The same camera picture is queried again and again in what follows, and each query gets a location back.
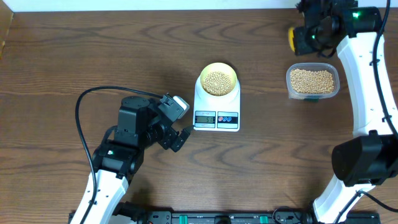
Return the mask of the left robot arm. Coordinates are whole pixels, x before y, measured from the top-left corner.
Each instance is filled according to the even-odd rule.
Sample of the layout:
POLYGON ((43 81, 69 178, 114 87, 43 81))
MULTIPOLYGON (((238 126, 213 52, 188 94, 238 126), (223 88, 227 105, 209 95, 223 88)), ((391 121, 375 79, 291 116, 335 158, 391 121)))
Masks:
POLYGON ((172 125, 189 107, 179 96, 123 98, 117 125, 105 132, 94 151, 93 171, 71 223, 108 223, 142 165, 144 151, 155 143, 173 152, 184 145, 193 128, 178 132, 172 125))

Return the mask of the yellow measuring scoop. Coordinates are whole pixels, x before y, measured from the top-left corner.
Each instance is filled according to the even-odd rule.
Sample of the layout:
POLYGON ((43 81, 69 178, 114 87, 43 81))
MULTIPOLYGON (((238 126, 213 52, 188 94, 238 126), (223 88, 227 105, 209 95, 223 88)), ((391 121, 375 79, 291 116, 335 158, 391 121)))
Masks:
POLYGON ((288 41, 289 41, 289 46, 293 52, 295 52, 295 45, 294 45, 294 28, 290 27, 288 29, 288 41))

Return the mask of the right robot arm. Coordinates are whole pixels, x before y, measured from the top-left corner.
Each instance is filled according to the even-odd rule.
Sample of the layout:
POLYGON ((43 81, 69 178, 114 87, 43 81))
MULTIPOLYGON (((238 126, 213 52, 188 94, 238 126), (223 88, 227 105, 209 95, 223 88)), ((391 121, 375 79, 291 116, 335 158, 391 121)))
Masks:
POLYGON ((296 55, 325 50, 340 59, 353 107, 353 138, 334 147, 333 177, 301 216, 302 223, 371 223, 355 216, 363 196, 397 175, 397 106, 384 59, 387 12, 359 7, 355 0, 301 0, 304 25, 289 30, 296 55))

